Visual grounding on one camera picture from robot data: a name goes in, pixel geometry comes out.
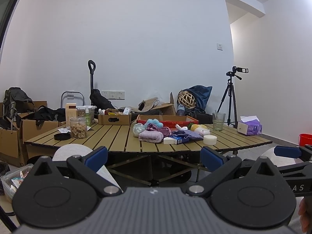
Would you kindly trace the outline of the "person's right hand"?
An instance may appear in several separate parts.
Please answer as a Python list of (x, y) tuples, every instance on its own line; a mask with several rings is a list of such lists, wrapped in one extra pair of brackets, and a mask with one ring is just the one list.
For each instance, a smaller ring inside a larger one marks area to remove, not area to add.
[(305, 198), (300, 201), (298, 215), (300, 216), (301, 230), (307, 233), (310, 228), (310, 215)]

